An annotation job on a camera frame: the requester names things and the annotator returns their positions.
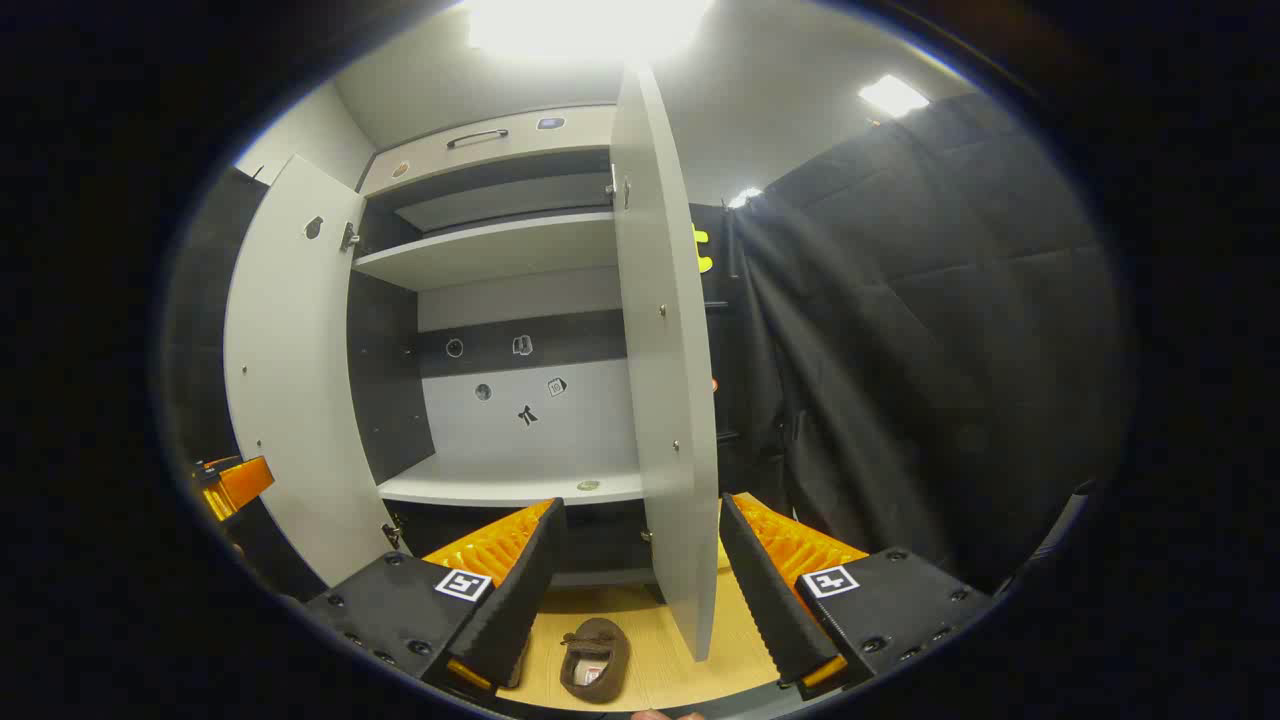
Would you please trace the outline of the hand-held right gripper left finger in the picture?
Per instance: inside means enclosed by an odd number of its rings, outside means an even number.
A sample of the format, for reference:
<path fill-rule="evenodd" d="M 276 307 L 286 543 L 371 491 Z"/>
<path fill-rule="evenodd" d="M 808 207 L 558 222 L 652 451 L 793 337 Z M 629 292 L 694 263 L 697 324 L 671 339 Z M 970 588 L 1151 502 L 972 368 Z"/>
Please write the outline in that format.
<path fill-rule="evenodd" d="M 416 682 L 463 693 L 508 687 L 561 565 L 559 497 L 416 557 L 387 552 L 305 605 L 316 626 Z"/>

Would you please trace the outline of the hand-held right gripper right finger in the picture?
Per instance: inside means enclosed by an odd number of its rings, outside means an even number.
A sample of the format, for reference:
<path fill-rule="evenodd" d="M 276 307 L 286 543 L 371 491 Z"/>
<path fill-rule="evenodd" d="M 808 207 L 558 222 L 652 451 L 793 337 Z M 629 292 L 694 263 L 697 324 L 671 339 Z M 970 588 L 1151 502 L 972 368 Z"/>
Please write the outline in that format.
<path fill-rule="evenodd" d="M 778 682 L 804 700 L 923 659 L 992 607 L 910 550 L 856 550 L 748 495 L 719 505 L 719 542 Z"/>

